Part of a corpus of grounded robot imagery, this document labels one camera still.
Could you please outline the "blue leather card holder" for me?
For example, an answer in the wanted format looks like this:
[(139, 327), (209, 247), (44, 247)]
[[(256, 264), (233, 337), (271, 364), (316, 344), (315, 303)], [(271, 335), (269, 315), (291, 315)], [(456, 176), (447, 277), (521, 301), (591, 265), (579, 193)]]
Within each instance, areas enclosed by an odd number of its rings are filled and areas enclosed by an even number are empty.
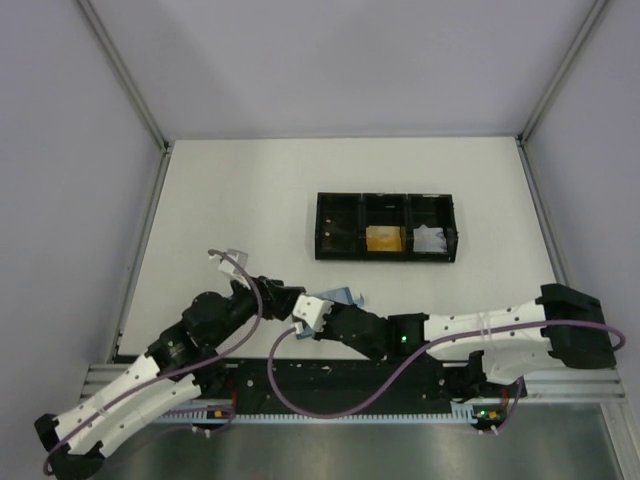
[(302, 294), (332, 301), (333, 306), (329, 313), (331, 313), (333, 309), (336, 309), (338, 305), (352, 305), (358, 308), (362, 308), (365, 303), (364, 297), (362, 295), (354, 298), (352, 296), (351, 290), (348, 287), (342, 287), (342, 288), (328, 290), (320, 293), (302, 293)]

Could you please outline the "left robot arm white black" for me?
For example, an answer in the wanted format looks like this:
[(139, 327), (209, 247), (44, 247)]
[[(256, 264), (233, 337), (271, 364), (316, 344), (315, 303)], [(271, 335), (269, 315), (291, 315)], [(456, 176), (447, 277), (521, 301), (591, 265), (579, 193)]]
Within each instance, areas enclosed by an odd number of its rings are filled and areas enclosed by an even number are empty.
[(232, 293), (196, 296), (180, 320), (165, 329), (114, 381), (74, 409), (39, 417), (34, 427), (47, 457), (43, 472), (57, 479), (88, 479), (108, 457), (109, 439), (129, 436), (172, 407), (226, 387), (226, 356), (219, 347), (247, 322), (284, 320), (304, 288), (263, 276)]

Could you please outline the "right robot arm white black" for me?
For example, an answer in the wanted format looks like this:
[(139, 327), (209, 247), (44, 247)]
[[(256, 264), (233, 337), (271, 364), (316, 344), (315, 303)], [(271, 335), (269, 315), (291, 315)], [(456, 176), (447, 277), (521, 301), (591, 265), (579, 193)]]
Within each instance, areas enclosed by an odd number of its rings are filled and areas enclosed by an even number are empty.
[(340, 342), (372, 361), (403, 361), (416, 351), (441, 364), (479, 361), (466, 380), (481, 396), (537, 370), (616, 364), (599, 300), (561, 284), (541, 286), (525, 303), (471, 314), (381, 317), (334, 304), (313, 337)]

